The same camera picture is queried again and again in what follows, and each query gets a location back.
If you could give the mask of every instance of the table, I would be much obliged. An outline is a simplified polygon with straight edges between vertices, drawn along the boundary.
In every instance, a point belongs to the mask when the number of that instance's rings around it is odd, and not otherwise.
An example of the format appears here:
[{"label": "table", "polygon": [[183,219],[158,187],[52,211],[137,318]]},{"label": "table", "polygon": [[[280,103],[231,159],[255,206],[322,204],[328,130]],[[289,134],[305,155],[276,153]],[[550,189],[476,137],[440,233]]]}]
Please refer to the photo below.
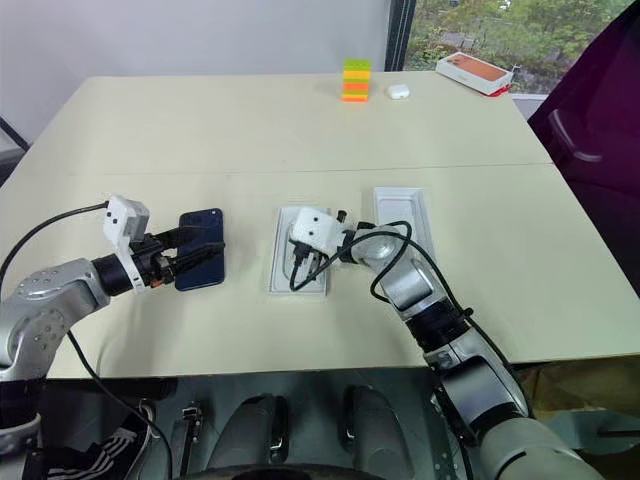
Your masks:
[{"label": "table", "polygon": [[[421,187],[442,270],[510,360],[637,353],[640,301],[509,98],[433,73],[373,78],[365,105],[342,104],[335,75],[89,80],[0,189],[0,255],[114,192],[147,205],[152,232],[219,207],[222,285],[122,295],[74,327],[101,375],[422,366],[364,268],[334,268],[324,299],[268,294],[279,206],[370,220],[374,187]],[[384,98],[390,83],[412,96]],[[69,219],[24,248],[5,289],[107,252],[99,212]],[[50,376],[86,377],[66,341]]]}]

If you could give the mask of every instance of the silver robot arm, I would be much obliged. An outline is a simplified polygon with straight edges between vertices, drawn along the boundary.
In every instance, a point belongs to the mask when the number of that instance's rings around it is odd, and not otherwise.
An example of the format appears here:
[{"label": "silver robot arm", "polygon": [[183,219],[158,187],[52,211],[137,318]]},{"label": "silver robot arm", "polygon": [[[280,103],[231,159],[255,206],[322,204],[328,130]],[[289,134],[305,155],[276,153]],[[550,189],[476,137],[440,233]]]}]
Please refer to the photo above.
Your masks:
[{"label": "silver robot arm", "polygon": [[0,478],[41,478],[38,402],[71,327],[107,306],[112,296],[171,283],[224,250],[222,242],[204,243],[185,255],[165,256],[165,250],[195,240],[202,229],[152,235],[145,233],[148,216],[142,204],[114,196],[104,231],[116,253],[39,270],[0,302]]},{"label": "silver robot arm", "polygon": [[479,447],[488,478],[602,478],[530,418],[524,394],[498,353],[454,305],[431,266],[413,248],[401,252],[404,240],[395,227],[359,224],[349,230],[304,208],[290,232],[298,262],[311,251],[339,252],[341,261],[366,265],[376,275],[395,262],[380,286],[435,373],[435,395],[451,429]]}]

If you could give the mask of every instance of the blue smartphone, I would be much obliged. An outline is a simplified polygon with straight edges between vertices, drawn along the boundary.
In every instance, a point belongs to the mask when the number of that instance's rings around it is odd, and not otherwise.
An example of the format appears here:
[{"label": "blue smartphone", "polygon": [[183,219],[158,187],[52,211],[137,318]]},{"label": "blue smartphone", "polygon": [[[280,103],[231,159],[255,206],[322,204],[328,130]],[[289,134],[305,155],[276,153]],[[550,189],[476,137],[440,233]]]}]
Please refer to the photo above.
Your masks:
[{"label": "blue smartphone", "polygon": [[[203,232],[191,242],[179,247],[178,256],[189,253],[205,243],[223,242],[223,220],[222,210],[219,208],[182,214],[179,223],[181,227],[201,227]],[[224,253],[188,272],[178,275],[176,277],[175,287],[177,290],[183,292],[193,290],[194,288],[218,285],[223,281]]]}]

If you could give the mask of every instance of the stacked blocks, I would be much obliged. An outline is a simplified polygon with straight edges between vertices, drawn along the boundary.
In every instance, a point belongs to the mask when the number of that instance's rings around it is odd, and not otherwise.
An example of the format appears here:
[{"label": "stacked blocks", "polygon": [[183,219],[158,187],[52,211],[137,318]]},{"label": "stacked blocks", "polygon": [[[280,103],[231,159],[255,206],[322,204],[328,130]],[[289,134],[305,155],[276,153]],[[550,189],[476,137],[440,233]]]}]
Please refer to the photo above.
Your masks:
[{"label": "stacked blocks", "polygon": [[369,99],[369,79],[371,60],[348,58],[344,61],[342,100],[345,102],[366,102]]}]

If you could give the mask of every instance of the trees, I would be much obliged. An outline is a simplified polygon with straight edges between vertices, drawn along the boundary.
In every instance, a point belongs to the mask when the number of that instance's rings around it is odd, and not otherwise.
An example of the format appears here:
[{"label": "trees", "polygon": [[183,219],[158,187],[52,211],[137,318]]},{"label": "trees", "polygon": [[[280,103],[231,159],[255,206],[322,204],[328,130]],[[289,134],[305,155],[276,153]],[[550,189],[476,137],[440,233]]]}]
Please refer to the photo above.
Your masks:
[{"label": "trees", "polygon": [[547,93],[632,0],[418,0],[407,69],[462,50],[517,72],[514,91]]}]

